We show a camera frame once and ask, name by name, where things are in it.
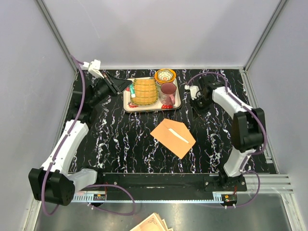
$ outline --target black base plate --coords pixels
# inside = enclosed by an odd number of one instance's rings
[[[101,182],[125,188],[135,200],[213,200],[212,192],[226,191],[218,187],[206,188],[205,182],[213,182],[218,176],[209,174],[138,174],[105,173]],[[85,189],[104,190],[104,188]],[[246,191],[241,185],[238,191]],[[125,192],[109,187],[108,200],[129,200]]]
[[[204,186],[206,192],[233,192],[235,190],[235,186],[237,187],[238,192],[245,192],[247,191],[246,181],[245,178],[242,177],[241,181],[236,183],[235,185],[224,187],[222,188],[219,185],[218,176],[204,176]]]

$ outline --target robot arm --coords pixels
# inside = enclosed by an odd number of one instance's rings
[[[82,93],[73,92],[73,106],[68,113],[69,120],[65,124],[65,128],[61,138],[54,148],[48,159],[42,164],[40,169],[33,168],[29,172],[28,178],[31,189],[36,200],[41,200],[41,190],[43,179],[47,173],[50,163],[53,163],[48,174],[45,186],[45,201],[58,204],[68,205],[75,192],[80,191],[88,185],[95,184],[97,181],[97,171],[94,169],[82,169],[81,171],[68,175],[69,167],[74,155],[83,138],[87,135],[97,112],[95,106],[109,95],[117,96],[123,92],[132,81],[117,79],[109,73],[101,73],[99,71],[100,61],[94,60],[91,63],[84,63],[88,71],[98,78],[97,84],[86,88],[85,100],[80,116],[77,119],[70,134],[66,137],[69,128],[72,126],[81,103]],[[57,158],[52,160],[56,149],[60,146]]]
[[[223,167],[221,174],[225,174],[224,182],[230,181],[243,173],[243,169],[252,153],[264,142],[262,131],[250,113],[251,110],[265,128],[264,111],[261,108],[252,108],[242,102],[237,96],[231,93],[230,89],[221,82],[206,81],[206,77],[199,80],[201,90],[198,86],[185,87],[191,92],[190,104],[196,116],[206,115],[213,103],[219,104],[233,119],[230,131],[233,144],[228,161]]]

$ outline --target red mug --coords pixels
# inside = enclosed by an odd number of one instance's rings
[[[173,83],[163,83],[160,88],[160,102],[163,105],[174,105],[177,87]]]

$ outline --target black marble table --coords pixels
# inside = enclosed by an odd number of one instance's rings
[[[97,106],[98,118],[78,148],[70,171],[82,167],[103,168],[105,172],[120,173],[214,173],[223,165],[231,152],[231,118],[219,105],[214,105],[204,117],[193,120],[189,104],[190,94],[184,90],[185,83],[204,71],[225,74],[232,92],[248,102],[239,70],[175,70],[177,74],[182,107],[178,110],[145,113],[126,113],[123,96],[108,97]],[[118,78],[154,76],[156,70],[110,70]],[[86,84],[96,79],[84,71]],[[75,82],[81,90],[81,81]],[[196,139],[196,144],[183,159],[179,159],[154,139],[150,132],[164,119],[183,122]],[[246,166],[259,173],[268,173],[264,155],[251,158]]]

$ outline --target tray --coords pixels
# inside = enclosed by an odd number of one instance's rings
[[[150,79],[153,77],[144,77],[144,78],[138,78],[138,79]],[[130,101],[130,91],[129,87],[123,92],[123,107],[124,111],[126,112],[149,112],[149,111],[165,111],[165,110],[175,110],[181,107],[181,98],[180,98],[180,92],[178,87],[177,79],[174,80],[174,85],[177,86],[177,91],[175,94],[175,104],[172,105],[163,105],[160,102],[160,99],[158,98],[157,102],[151,105],[146,106],[137,106],[131,103]]]

